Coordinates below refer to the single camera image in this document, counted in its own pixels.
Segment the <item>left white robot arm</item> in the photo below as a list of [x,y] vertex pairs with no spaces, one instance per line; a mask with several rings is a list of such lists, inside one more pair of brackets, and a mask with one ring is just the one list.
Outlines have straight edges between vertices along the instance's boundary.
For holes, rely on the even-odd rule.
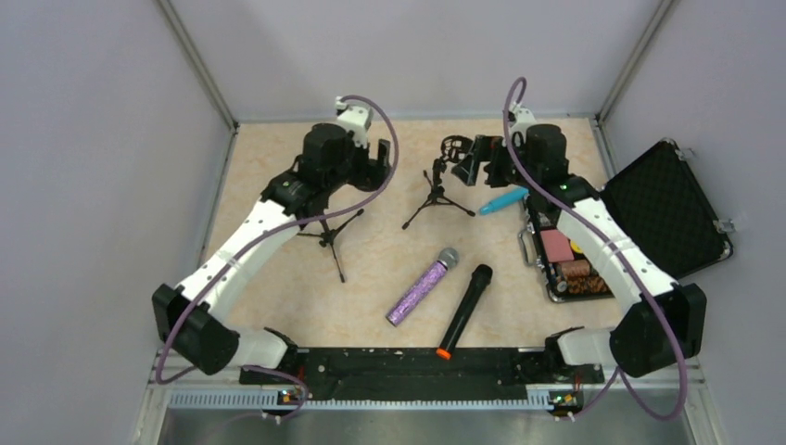
[[274,176],[245,220],[208,260],[176,286],[163,284],[152,296],[163,349],[155,380],[163,385],[165,363],[175,352],[189,362],[187,373],[215,375],[228,366],[276,369],[291,345],[264,328],[242,333],[226,318],[250,279],[286,242],[310,223],[331,218],[330,196],[344,185],[367,194],[362,208],[389,185],[399,161],[399,139],[378,142],[370,156],[368,125],[317,123],[303,138],[291,166]]

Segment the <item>purple glitter microphone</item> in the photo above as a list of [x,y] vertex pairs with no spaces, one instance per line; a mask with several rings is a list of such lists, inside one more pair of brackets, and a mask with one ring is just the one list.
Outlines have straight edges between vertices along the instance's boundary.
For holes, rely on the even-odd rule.
[[443,248],[437,258],[387,312],[386,320],[394,327],[399,326],[459,261],[460,255],[455,248]]

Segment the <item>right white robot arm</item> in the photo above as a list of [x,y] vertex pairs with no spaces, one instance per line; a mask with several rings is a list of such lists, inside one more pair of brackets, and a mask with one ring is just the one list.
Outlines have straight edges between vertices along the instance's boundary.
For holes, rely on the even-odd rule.
[[651,261],[622,229],[599,192],[569,171],[566,137],[553,124],[506,130],[502,136],[449,136],[442,147],[457,157],[453,173],[464,184],[486,171],[487,185],[523,185],[530,203],[582,249],[623,314],[611,328],[573,328],[555,336],[557,356],[571,366],[611,364],[624,378],[675,367],[701,349],[706,296],[682,286]]

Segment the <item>tripod stand with shock mount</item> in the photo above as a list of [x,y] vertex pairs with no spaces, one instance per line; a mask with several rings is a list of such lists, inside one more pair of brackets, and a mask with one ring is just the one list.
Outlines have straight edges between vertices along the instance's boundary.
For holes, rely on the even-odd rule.
[[434,159],[431,172],[423,170],[423,175],[429,184],[430,191],[425,201],[418,207],[414,214],[401,226],[402,230],[409,228],[412,221],[418,214],[429,207],[452,206],[469,217],[475,217],[475,212],[465,206],[455,202],[445,196],[442,175],[447,171],[450,164],[458,164],[469,152],[473,141],[465,136],[452,135],[442,140],[440,144],[440,155]]

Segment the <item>tripod stand with clip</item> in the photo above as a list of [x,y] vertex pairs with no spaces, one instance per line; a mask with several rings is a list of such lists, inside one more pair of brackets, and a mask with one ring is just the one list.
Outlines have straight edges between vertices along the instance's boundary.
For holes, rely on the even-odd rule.
[[336,265],[336,269],[338,272],[339,280],[342,284],[347,282],[346,276],[343,272],[343,268],[336,251],[336,239],[338,235],[355,219],[361,217],[365,213],[365,209],[357,210],[352,216],[350,216],[347,220],[341,223],[338,227],[331,228],[327,221],[321,221],[322,231],[320,233],[305,233],[300,232],[298,236],[300,237],[312,237],[318,239],[318,244],[321,248],[329,248]]

